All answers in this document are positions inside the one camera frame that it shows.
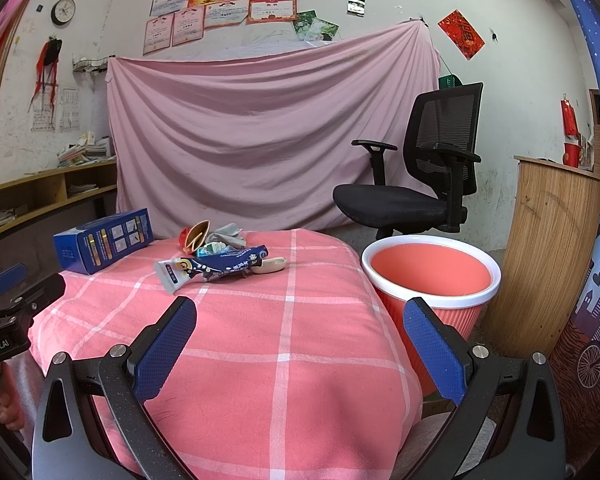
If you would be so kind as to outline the person left hand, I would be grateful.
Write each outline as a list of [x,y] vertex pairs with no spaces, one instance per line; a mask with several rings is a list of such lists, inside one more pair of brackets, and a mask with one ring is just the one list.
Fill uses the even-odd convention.
[[24,413],[14,376],[6,362],[1,364],[0,423],[8,430],[20,431],[24,427]]

